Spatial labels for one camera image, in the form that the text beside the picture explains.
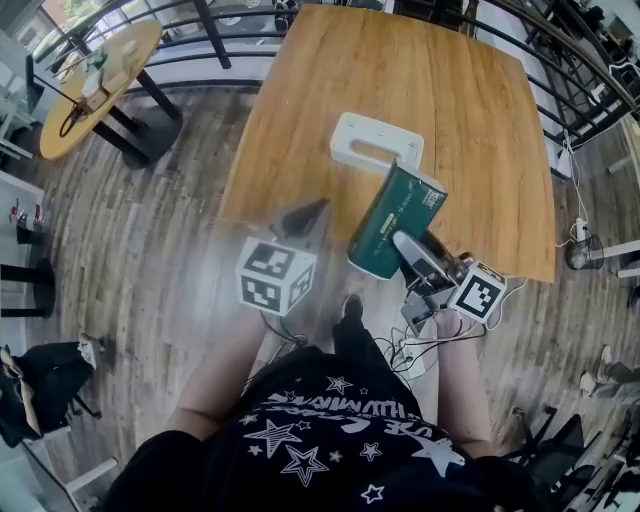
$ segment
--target black t-shirt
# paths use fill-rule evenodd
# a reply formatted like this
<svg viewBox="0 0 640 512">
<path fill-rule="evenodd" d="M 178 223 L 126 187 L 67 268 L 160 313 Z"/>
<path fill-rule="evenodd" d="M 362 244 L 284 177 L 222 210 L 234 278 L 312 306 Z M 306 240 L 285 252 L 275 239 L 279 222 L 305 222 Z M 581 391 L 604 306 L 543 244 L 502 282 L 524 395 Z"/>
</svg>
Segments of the black t-shirt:
<svg viewBox="0 0 640 512">
<path fill-rule="evenodd" d="M 547 509 L 522 468 L 473 460 L 422 421 L 390 372 L 314 354 L 260 375 L 237 412 L 204 442 L 144 443 L 105 510 Z"/>
</svg>

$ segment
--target foot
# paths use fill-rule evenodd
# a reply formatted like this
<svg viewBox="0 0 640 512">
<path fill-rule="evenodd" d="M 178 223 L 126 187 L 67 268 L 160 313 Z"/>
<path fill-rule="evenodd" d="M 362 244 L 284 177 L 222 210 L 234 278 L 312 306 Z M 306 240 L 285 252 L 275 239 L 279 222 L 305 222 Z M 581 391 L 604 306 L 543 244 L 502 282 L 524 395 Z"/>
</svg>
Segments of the foot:
<svg viewBox="0 0 640 512">
<path fill-rule="evenodd" d="M 580 377 L 580 389 L 582 390 L 582 396 L 591 396 L 596 390 L 596 379 L 593 378 L 589 372 L 584 372 Z"/>
<path fill-rule="evenodd" d="M 345 316 L 355 316 L 362 320 L 362 314 L 364 313 L 364 306 L 360 296 L 355 294 L 347 295 L 342 303 L 342 318 Z"/>
<path fill-rule="evenodd" d="M 611 347 L 605 345 L 600 354 L 600 364 L 596 373 L 596 382 L 604 382 L 609 377 L 609 368 L 611 368 Z"/>
</svg>

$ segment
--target black shoe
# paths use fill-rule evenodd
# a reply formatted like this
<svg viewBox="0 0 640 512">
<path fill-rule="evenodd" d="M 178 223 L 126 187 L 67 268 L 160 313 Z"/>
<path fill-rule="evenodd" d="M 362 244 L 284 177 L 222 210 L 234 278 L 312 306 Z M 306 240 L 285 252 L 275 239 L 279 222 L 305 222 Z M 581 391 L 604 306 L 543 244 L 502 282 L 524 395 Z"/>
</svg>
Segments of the black shoe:
<svg viewBox="0 0 640 512">
<path fill-rule="evenodd" d="M 362 320 L 363 313 L 364 306 L 362 305 L 362 299 L 355 294 L 347 295 L 342 303 L 342 318 L 349 315 Z"/>
</svg>

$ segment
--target chair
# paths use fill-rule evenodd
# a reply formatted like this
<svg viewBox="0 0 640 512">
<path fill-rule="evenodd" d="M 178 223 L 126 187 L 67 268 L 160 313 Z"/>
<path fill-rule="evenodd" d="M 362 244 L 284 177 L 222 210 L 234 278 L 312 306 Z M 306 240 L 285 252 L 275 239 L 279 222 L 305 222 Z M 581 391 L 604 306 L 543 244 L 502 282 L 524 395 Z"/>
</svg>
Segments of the chair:
<svg viewBox="0 0 640 512">
<path fill-rule="evenodd" d="M 520 423 L 522 424 L 522 430 L 524 432 L 524 443 L 519 450 L 515 450 L 507 454 L 505 456 L 507 459 L 515 459 L 520 457 L 518 463 L 521 466 L 524 466 L 537 454 L 538 450 L 540 449 L 540 443 L 542 442 L 544 435 L 547 433 L 547 430 L 549 430 L 549 426 L 551 425 L 553 418 L 558 412 L 558 409 L 556 409 L 555 407 L 545 406 L 544 412 L 548 414 L 549 417 L 544 422 L 544 425 L 542 425 L 540 431 L 534 437 L 531 432 L 529 422 L 525 417 L 524 411 L 519 407 L 513 409 L 512 414 L 517 416 L 520 419 Z"/>
<path fill-rule="evenodd" d="M 552 487 L 567 471 L 576 465 L 585 452 L 599 438 L 598 432 L 585 446 L 582 433 L 582 419 L 579 414 L 574 414 L 562 428 L 550 439 L 542 441 L 551 421 L 557 413 L 557 409 L 546 407 L 549 415 L 542 429 L 535 437 L 531 435 L 531 429 L 524 418 L 521 409 L 514 410 L 514 414 L 520 417 L 525 431 L 525 443 L 520 450 L 507 455 L 507 458 L 519 457 L 519 464 L 526 467 L 527 471 L 539 482 Z"/>
<path fill-rule="evenodd" d="M 595 470 L 595 466 L 580 466 L 560 479 L 560 486 L 552 495 L 558 509 L 564 510 L 578 494 L 584 491 L 593 478 Z"/>
</svg>

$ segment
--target black table base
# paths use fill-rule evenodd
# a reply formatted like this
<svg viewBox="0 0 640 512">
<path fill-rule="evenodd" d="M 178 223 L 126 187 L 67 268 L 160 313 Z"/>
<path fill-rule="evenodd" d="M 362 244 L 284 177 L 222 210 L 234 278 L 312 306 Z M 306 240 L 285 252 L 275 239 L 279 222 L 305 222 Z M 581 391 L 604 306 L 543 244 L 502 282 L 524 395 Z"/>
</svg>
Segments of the black table base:
<svg viewBox="0 0 640 512">
<path fill-rule="evenodd" d="M 147 72 L 141 71 L 137 79 L 158 106 L 135 118 L 128 117 L 115 106 L 111 107 L 111 117 L 127 130 L 125 137 L 102 121 L 93 128 L 95 133 L 122 151 L 122 158 L 129 169 L 154 165 L 169 151 L 182 129 L 182 114 Z"/>
<path fill-rule="evenodd" d="M 147 163 L 131 153 L 122 153 L 122 159 L 129 169 L 141 169 L 155 164 L 171 149 L 182 129 L 182 116 L 171 119 L 159 106 L 151 107 L 133 122 L 139 125 L 135 132 L 126 135 L 127 142 L 135 144 L 147 156 Z"/>
<path fill-rule="evenodd" d="M 33 299 L 36 304 L 35 308 L 2 308 L 0 310 L 1 317 L 49 318 L 52 315 L 56 304 L 56 280 L 53 267 L 48 259 L 43 258 L 38 261 L 35 268 L 0 265 L 0 278 L 3 281 L 31 283 L 33 285 Z"/>
</svg>

